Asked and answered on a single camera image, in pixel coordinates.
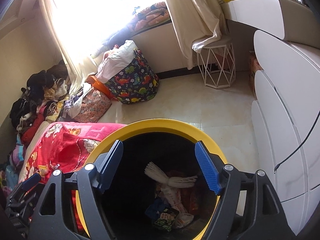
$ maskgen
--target pink patterned bag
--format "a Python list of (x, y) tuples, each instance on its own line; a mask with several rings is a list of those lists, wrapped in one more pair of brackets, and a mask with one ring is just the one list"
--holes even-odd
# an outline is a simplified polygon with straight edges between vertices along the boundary
[(110, 106), (110, 99), (101, 91), (91, 87), (84, 96), (81, 110), (74, 120), (77, 122), (97, 122)]

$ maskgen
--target white stool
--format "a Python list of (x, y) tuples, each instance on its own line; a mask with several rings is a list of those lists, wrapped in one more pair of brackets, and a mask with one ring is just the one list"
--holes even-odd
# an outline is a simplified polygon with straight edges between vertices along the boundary
[[(193, 42), (193, 44), (197, 44), (199, 42), (202, 42), (204, 39), (199, 39)], [(214, 52), (213, 49), (215, 48), (223, 48), (223, 60), (222, 64), (220, 61), (217, 59), (217, 54)], [(205, 62), (203, 59), (203, 56), (201, 53), (197, 53), (197, 60), (198, 60), (198, 66), (200, 68), (203, 80), (204, 80), (204, 85), (213, 87), (213, 88), (225, 88), (225, 87), (230, 87), (231, 84), (236, 80), (236, 65), (235, 65), (235, 56), (233, 52), (233, 46), (232, 46), (232, 39), (231, 37), (227, 35), (223, 35), (221, 37), (221, 40), (212, 42), (202, 48), (202, 50), (208, 51), (208, 57), (207, 61)], [(202, 60), (202, 65), (200, 66), (199, 64), (199, 55)], [(217, 61), (218, 65), (218, 70), (211, 70), (211, 63), (212, 63), (212, 55)]]

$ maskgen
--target cardboard box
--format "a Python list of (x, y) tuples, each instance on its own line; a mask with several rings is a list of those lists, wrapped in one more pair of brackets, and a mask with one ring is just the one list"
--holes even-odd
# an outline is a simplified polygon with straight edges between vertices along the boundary
[(255, 98), (257, 98), (257, 96), (256, 96), (255, 88), (254, 88), (254, 76), (258, 70), (263, 70), (263, 68), (260, 66), (255, 52), (250, 51), (250, 55), (249, 55), (249, 86), (250, 86), (250, 89), (251, 89)]

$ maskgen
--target tile floor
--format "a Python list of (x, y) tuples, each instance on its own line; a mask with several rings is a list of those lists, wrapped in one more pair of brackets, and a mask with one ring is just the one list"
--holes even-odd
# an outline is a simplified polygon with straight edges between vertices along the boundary
[(253, 100), (247, 72), (237, 72), (232, 87), (221, 90), (204, 86), (201, 74), (191, 74), (161, 80), (150, 101), (134, 105), (114, 102), (99, 122), (129, 124), (150, 118), (187, 122), (208, 134), (229, 163), (241, 171), (255, 172), (259, 164), (251, 122)]

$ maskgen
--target curtain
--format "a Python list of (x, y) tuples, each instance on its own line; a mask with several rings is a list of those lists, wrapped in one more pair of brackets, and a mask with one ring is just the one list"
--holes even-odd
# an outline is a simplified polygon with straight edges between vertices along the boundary
[[(179, 46), (193, 68), (192, 51), (197, 53), (211, 42), (221, 39), (228, 30), (217, 0), (166, 0)], [(195, 40), (202, 39), (192, 47)]]
[(66, 63), (71, 80), (70, 95), (73, 95), (98, 67), (79, 31), (79, 17), (64, 6), (63, 0), (39, 0), (39, 3), (44, 21)]

